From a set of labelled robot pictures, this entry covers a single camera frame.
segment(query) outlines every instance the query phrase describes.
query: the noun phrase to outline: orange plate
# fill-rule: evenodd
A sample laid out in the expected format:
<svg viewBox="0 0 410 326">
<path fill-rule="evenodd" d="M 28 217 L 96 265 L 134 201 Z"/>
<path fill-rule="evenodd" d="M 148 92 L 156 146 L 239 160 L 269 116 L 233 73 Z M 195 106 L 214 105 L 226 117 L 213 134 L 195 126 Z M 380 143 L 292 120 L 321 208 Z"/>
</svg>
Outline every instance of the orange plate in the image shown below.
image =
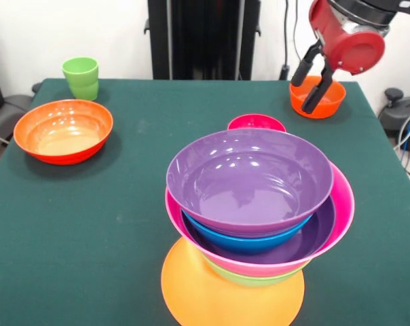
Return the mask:
<svg viewBox="0 0 410 326">
<path fill-rule="evenodd" d="M 113 129 L 107 108 L 85 100 L 41 105 L 15 125 L 19 147 L 50 164 L 68 165 L 87 160 L 104 145 Z"/>
<path fill-rule="evenodd" d="M 164 301 L 182 326 L 288 326 L 300 311 L 302 271 L 270 287 L 242 287 L 215 274 L 184 238 L 162 270 Z"/>
</svg>

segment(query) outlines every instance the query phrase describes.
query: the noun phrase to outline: bowl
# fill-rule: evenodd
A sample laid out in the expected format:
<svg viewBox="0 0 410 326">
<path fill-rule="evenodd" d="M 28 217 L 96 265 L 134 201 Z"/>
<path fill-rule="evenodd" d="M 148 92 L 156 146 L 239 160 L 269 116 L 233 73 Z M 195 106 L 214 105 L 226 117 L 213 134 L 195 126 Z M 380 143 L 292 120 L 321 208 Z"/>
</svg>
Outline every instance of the bowl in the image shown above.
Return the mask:
<svg viewBox="0 0 410 326">
<path fill-rule="evenodd" d="M 85 100 L 46 103 L 15 125 L 16 144 L 42 162 L 69 165 L 87 160 L 113 129 L 109 110 Z"/>
<path fill-rule="evenodd" d="M 346 89 L 337 81 L 334 81 L 326 94 L 323 96 L 315 110 L 309 114 L 304 112 L 301 107 L 304 100 L 308 97 L 311 89 L 320 83 L 320 76 L 307 76 L 299 87 L 290 84 L 289 92 L 291 98 L 291 105 L 294 111 L 303 117 L 310 117 L 312 119 L 324 119 L 336 113 L 342 101 L 346 97 Z"/>
<path fill-rule="evenodd" d="M 172 199 L 169 194 L 168 201 L 170 202 L 171 200 Z M 176 203 L 174 203 L 172 207 L 178 212 L 171 212 L 175 217 L 177 217 L 179 215 L 179 211 L 181 211 L 181 209 L 176 206 Z M 188 235 L 190 235 L 198 245 L 200 245 L 203 249 L 218 255 L 219 257 L 250 264 L 281 264 L 288 261 L 303 259 L 323 246 L 323 244 L 329 239 L 333 226 L 335 225 L 335 207 L 333 206 L 333 201 L 331 198 L 328 198 L 313 214 L 304 227 L 299 230 L 290 240 L 280 246 L 274 247 L 266 252 L 257 253 L 255 255 L 249 253 L 235 253 L 233 251 L 223 249 L 197 232 L 196 229 L 188 222 L 186 217 L 182 218 L 182 223 L 184 224 Z"/>
<path fill-rule="evenodd" d="M 329 197 L 333 173 L 327 157 L 300 137 L 241 128 L 186 146 L 166 181 L 182 209 L 212 230 L 279 234 Z"/>
<path fill-rule="evenodd" d="M 204 256 L 204 259 L 208 263 L 208 265 L 212 268 L 212 270 L 214 270 L 218 275 L 223 277 L 225 280 L 228 280 L 229 282 L 237 283 L 244 287 L 267 287 L 273 284 L 283 282 L 284 280 L 288 280 L 289 278 L 294 276 L 298 271 L 302 270 L 309 264 L 309 262 L 307 262 L 301 267 L 298 267 L 291 272 L 288 272 L 286 274 L 279 275 L 279 276 L 254 277 L 254 276 L 236 274 L 229 270 L 226 270 L 225 268 L 220 267 L 213 261 L 209 260 L 209 258 L 207 258 L 206 256 Z"/>
<path fill-rule="evenodd" d="M 350 228 L 354 217 L 354 195 L 348 180 L 343 173 L 334 165 L 331 164 L 334 174 L 333 188 L 331 197 L 335 205 L 336 220 L 333 227 L 332 234 L 326 243 L 315 253 L 312 253 L 302 259 L 295 261 L 289 261 L 282 264 L 252 264 L 244 263 L 242 261 L 236 261 L 228 258 L 221 257 L 212 253 L 211 251 L 202 248 L 196 241 L 189 235 L 182 220 L 181 211 L 178 204 L 174 200 L 169 200 L 169 193 L 166 191 L 166 210 L 168 216 L 176 228 L 176 230 L 184 236 L 193 246 L 199 249 L 207 258 L 218 264 L 219 266 L 235 272 L 237 274 L 247 276 L 277 276 L 291 272 L 295 268 L 301 267 L 303 264 L 316 257 L 319 257 L 332 249 L 347 233 Z"/>
<path fill-rule="evenodd" d="M 285 126 L 279 120 L 256 113 L 240 115 L 227 125 L 228 130 L 239 128 L 265 128 L 286 132 Z"/>
<path fill-rule="evenodd" d="M 205 240 L 227 251 L 246 255 L 254 255 L 270 251 L 282 243 L 290 240 L 309 221 L 310 218 L 308 217 L 289 231 L 277 234 L 275 236 L 268 236 L 265 238 L 237 238 L 234 236 L 226 236 L 208 229 L 187 213 L 183 213 L 188 219 L 188 222 L 200 235 L 203 236 Z"/>
</svg>

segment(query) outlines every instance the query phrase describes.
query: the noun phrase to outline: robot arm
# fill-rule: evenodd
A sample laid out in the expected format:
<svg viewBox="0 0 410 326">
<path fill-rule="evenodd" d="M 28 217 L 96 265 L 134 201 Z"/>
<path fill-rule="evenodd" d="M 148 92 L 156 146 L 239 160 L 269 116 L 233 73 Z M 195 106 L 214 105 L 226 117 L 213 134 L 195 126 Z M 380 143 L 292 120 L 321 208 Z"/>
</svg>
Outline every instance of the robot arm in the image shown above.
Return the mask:
<svg viewBox="0 0 410 326">
<path fill-rule="evenodd" d="M 314 0 L 309 19 L 318 41 L 306 52 L 291 80 L 292 85 L 300 86 L 315 56 L 322 54 L 322 79 L 303 103 L 306 113 L 315 110 L 337 69 L 356 75 L 380 61 L 384 37 L 397 12 L 410 14 L 410 0 Z"/>
</svg>

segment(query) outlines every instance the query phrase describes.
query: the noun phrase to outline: pink bowl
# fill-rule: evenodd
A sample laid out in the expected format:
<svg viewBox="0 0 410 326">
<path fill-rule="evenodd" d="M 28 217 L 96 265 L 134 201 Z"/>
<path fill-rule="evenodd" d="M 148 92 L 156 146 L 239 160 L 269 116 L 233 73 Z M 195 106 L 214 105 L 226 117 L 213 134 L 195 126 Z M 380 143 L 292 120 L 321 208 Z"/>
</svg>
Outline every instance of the pink bowl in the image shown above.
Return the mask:
<svg viewBox="0 0 410 326">
<path fill-rule="evenodd" d="M 285 126 L 279 120 L 256 113 L 240 115 L 227 125 L 228 130 L 238 128 L 265 128 L 286 132 Z"/>
<path fill-rule="evenodd" d="M 277 276 L 281 274 L 286 274 L 288 272 L 293 271 L 296 268 L 301 267 L 303 264 L 307 263 L 309 260 L 316 258 L 326 251 L 330 250 L 334 247 L 347 233 L 348 229 L 353 222 L 354 216 L 354 195 L 352 188 L 343 175 L 343 173 L 331 163 L 333 168 L 333 175 L 334 175 L 334 182 L 333 188 L 331 192 L 331 197 L 333 199 L 333 203 L 335 204 L 336 209 L 336 222 L 335 227 L 333 228 L 331 237 L 327 240 L 327 242 L 322 246 L 322 248 L 307 256 L 303 259 L 299 259 L 297 261 L 290 261 L 288 263 L 283 264 L 249 264 L 243 263 L 241 261 L 235 261 L 231 259 L 227 259 L 224 257 L 220 257 L 206 249 L 202 248 L 195 240 L 190 236 L 185 225 L 183 223 L 183 218 L 181 214 L 180 206 L 175 202 L 173 197 L 169 194 L 169 191 L 166 189 L 166 209 L 169 215 L 169 218 L 174 225 L 174 227 L 178 230 L 178 232 L 186 237 L 186 239 L 192 243 L 195 247 L 197 247 L 201 252 L 207 256 L 210 260 L 215 262 L 217 265 L 229 270 L 230 272 L 234 272 L 237 274 L 247 275 L 247 276 Z"/>
</svg>

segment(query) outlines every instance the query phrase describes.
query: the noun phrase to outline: purple bowl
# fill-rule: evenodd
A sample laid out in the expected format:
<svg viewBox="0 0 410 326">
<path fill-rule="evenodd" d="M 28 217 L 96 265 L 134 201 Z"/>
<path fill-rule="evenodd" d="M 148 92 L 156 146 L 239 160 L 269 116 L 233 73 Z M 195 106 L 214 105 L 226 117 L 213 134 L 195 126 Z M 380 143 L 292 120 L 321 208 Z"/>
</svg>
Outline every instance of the purple bowl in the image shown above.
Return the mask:
<svg viewBox="0 0 410 326">
<path fill-rule="evenodd" d="M 183 215 L 183 223 L 191 237 L 204 249 L 220 257 L 241 261 L 250 264 L 281 264 L 303 259 L 315 253 L 330 238 L 335 226 L 335 205 L 328 198 L 323 205 L 312 215 L 305 226 L 284 244 L 256 255 L 234 253 L 227 251 L 206 240 Z"/>
<path fill-rule="evenodd" d="M 222 234 L 279 234 L 329 196 L 333 172 L 311 143 L 286 132 L 245 128 L 183 148 L 166 181 L 180 207 Z"/>
</svg>

